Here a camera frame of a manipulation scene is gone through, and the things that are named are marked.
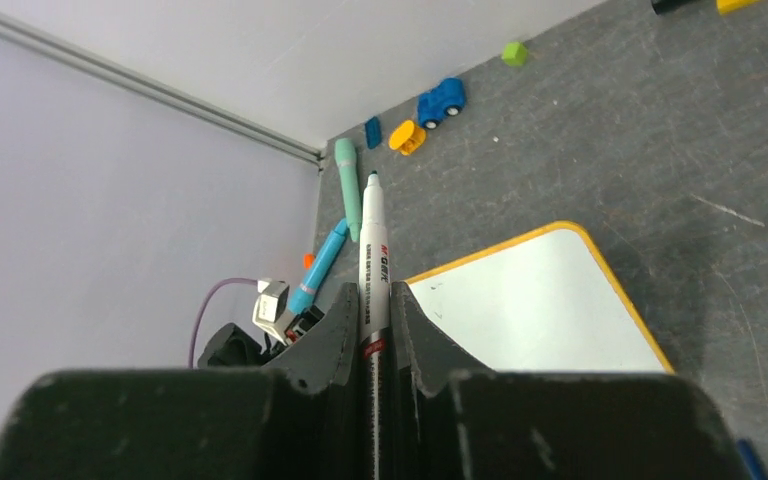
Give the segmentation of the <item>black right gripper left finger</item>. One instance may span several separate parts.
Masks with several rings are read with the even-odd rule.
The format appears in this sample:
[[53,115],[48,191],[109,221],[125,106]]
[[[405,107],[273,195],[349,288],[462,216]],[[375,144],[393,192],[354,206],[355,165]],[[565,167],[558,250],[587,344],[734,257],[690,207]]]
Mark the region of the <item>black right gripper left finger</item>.
[[272,479],[351,479],[358,466],[359,289],[268,364],[275,375],[264,448]]

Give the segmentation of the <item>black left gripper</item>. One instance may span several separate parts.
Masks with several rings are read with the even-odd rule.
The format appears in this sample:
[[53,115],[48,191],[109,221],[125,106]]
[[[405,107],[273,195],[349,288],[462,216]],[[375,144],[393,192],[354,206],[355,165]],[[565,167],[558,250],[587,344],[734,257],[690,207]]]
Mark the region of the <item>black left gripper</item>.
[[291,322],[285,331],[285,343],[275,340],[268,333],[265,333],[264,346],[236,324],[228,323],[208,340],[203,353],[197,360],[197,367],[258,367],[265,365],[297,342],[323,317],[324,312],[318,306],[312,305]]

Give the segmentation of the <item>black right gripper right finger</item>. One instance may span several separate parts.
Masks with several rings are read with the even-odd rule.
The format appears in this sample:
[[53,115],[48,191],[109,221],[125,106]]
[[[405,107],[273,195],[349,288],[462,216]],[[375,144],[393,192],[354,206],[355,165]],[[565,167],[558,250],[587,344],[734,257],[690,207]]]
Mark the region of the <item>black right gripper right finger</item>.
[[391,285],[395,357],[395,458],[398,479],[462,479],[452,373],[489,367],[424,313],[410,286]]

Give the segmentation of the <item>green whiteboard marker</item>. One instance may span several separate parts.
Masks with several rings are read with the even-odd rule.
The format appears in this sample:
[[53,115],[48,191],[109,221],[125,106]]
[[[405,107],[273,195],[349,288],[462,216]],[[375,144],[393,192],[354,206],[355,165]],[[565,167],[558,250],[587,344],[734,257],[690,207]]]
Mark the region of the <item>green whiteboard marker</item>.
[[390,267],[383,188],[377,172],[370,173],[364,189],[359,242],[360,360],[363,375],[363,475],[386,479],[390,440],[387,406],[387,354],[390,327]]

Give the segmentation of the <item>white board orange frame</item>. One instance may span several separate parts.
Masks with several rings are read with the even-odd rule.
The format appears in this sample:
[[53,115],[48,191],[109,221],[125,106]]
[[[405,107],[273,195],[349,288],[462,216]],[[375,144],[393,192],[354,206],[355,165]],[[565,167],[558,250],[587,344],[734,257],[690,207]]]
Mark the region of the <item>white board orange frame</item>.
[[591,236],[571,221],[407,282],[438,328],[497,371],[675,371]]

